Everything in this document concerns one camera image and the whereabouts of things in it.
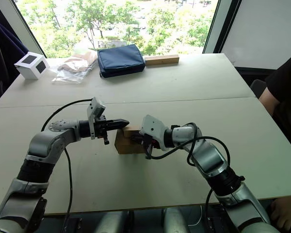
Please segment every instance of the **black shirt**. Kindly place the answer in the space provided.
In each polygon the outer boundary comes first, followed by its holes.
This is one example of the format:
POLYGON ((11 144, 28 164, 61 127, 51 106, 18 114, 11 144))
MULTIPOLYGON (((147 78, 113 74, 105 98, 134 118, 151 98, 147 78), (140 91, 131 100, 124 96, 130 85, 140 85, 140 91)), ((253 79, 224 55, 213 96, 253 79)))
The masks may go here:
POLYGON ((274 112, 274 120, 291 142, 291 58, 266 78, 272 95, 280 101, 274 112))

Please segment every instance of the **hand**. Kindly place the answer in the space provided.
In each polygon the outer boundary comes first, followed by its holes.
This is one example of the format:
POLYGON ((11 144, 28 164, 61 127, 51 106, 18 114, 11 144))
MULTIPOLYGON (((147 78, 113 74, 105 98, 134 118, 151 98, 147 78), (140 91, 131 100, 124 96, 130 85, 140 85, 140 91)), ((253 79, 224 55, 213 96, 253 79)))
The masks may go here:
POLYGON ((271 204, 271 220, 277 220, 277 227, 286 231, 291 229, 291 197, 278 198, 271 204))

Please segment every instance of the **plastic bag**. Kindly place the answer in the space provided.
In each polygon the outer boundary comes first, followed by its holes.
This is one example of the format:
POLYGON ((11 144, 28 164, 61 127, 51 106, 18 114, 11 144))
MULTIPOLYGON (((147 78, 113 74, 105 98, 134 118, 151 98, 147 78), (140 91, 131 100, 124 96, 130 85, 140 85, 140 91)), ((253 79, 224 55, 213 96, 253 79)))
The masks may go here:
POLYGON ((73 54, 63 63, 50 67, 49 69, 57 73, 56 78, 54 78, 52 82, 81 83, 84 77, 86 77, 96 65, 97 52, 87 50, 82 54, 73 54))

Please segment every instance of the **window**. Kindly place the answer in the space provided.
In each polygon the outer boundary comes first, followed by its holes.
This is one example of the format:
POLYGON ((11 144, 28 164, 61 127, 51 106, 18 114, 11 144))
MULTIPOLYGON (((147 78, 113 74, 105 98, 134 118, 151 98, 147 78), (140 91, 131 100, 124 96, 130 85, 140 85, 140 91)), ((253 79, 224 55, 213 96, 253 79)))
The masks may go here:
POLYGON ((218 0, 15 0, 48 58, 136 44, 144 55, 202 53, 218 0))

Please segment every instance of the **wooden block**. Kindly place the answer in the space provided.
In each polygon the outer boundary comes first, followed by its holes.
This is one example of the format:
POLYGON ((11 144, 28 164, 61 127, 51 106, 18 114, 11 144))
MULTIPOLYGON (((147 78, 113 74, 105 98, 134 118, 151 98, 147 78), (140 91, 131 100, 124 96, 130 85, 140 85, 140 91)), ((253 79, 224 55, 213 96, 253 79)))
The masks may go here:
POLYGON ((171 64, 171 63, 179 63, 179 55, 145 57, 146 66, 171 64))
POLYGON ((130 139, 130 136, 137 132, 139 132, 139 129, 132 126, 117 130, 114 145, 119 154, 143 154, 145 152, 141 144, 130 139))

